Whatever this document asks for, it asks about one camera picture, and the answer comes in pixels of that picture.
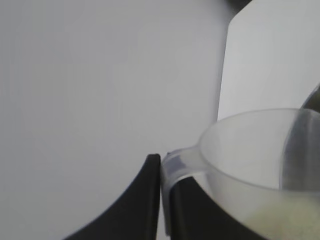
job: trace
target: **gray background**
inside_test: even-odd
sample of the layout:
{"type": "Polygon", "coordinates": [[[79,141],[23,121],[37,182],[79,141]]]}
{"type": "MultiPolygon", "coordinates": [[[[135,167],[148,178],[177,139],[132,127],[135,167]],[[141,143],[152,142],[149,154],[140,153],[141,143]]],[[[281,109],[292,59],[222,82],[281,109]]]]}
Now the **gray background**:
{"type": "MultiPolygon", "coordinates": [[[[59,240],[217,117],[223,0],[0,3],[0,238],[59,240]]],[[[158,239],[166,239],[162,212],[158,239]]]]}

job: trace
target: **black object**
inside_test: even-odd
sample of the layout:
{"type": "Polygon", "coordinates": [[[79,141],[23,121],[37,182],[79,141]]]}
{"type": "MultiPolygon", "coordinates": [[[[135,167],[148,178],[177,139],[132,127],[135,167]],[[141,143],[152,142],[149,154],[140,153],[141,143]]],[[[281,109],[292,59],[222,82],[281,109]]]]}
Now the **black object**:
{"type": "Polygon", "coordinates": [[[252,0],[226,0],[228,4],[237,12],[241,11],[252,0]]]}
{"type": "Polygon", "coordinates": [[[65,240],[155,240],[160,164],[158,154],[149,155],[122,196],[96,220],[65,240]]]}
{"type": "Polygon", "coordinates": [[[171,240],[266,240],[222,210],[193,177],[170,193],[171,240]]]}

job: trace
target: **plastic measuring cup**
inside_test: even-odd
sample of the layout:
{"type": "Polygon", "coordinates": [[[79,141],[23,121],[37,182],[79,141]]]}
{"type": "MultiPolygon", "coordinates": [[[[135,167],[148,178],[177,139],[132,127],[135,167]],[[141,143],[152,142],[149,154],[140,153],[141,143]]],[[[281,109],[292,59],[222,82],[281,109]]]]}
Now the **plastic measuring cup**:
{"type": "Polygon", "coordinates": [[[262,237],[320,239],[319,113],[272,109],[238,114],[210,126],[195,146],[168,154],[161,168],[167,233],[170,190],[195,175],[204,176],[204,190],[213,201],[262,237]],[[299,172],[297,160],[288,160],[296,155],[312,173],[288,174],[299,172]],[[293,178],[303,184],[286,189],[284,175],[286,182],[293,178]]]}

